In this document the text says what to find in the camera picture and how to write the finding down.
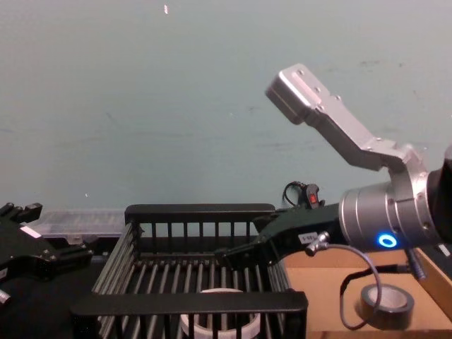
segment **cardboard box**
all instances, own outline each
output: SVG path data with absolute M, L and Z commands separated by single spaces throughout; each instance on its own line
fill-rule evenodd
M 406 331 L 380 331 L 369 325 L 349 331 L 339 317 L 339 288 L 346 275 L 366 268 L 354 254 L 331 249 L 310 258 L 304 253 L 285 259 L 292 287 L 304 291 L 309 300 L 308 339 L 418 339 L 452 338 L 452 281 L 420 250 L 417 250 L 428 278 L 421 283 L 409 274 L 382 274 L 383 283 L 409 292 L 414 300 L 412 320 Z M 403 251 L 370 254 L 376 265 L 404 263 Z M 352 281 L 345 292 L 345 316 L 349 323 L 359 323 L 355 307 L 361 289 L 374 283 L 373 275 Z

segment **metal rack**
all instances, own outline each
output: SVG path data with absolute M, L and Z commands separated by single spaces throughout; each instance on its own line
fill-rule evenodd
M 252 220 L 273 212 L 266 204 L 128 207 L 93 293 L 72 308 L 75 337 L 182 339 L 179 316 L 188 314 L 189 338 L 195 323 L 212 328 L 214 338 L 237 328 L 240 338 L 239 329 L 261 314 L 261 338 L 304 338 L 306 297 L 290 289 L 283 264 L 232 272 L 213 255 L 250 242 Z M 198 232 L 189 234 L 194 223 Z M 157 236 L 162 227 L 166 237 Z M 244 293 L 199 293 L 216 287 Z

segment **blue light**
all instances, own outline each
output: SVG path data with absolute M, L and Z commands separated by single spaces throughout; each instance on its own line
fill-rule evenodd
M 397 240 L 392 235 L 385 233 L 379 236 L 379 244 L 383 247 L 392 249 L 393 247 L 396 247 Z

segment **silver cylindrical joint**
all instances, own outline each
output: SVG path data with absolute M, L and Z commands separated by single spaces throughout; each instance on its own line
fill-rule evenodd
M 315 239 L 312 243 L 310 243 L 305 249 L 304 252 L 308 256 L 315 256 L 318 251 L 322 251 L 326 249 L 324 246 L 330 241 L 330 235 L 328 232 L 322 232 L 319 234 L 317 239 Z
M 347 191 L 339 204 L 340 226 L 348 244 L 362 251 L 383 251 L 431 244 L 426 230 L 427 201 L 397 201 L 390 182 Z

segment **white tape roll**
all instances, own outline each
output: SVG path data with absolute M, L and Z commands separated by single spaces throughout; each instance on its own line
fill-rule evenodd
M 210 290 L 201 291 L 201 293 L 213 293 L 213 292 L 242 292 L 241 290 L 235 290 L 233 288 L 213 288 Z M 186 314 L 181 315 L 181 327 L 183 332 L 189 334 L 189 317 Z M 212 339 L 213 331 L 205 327 L 199 326 L 197 323 L 194 325 L 195 339 Z M 242 327 L 242 338 L 252 339 L 259 334 L 261 329 L 261 315 L 257 314 L 251 323 Z M 237 337 L 237 330 L 218 331 L 218 339 L 235 339 Z

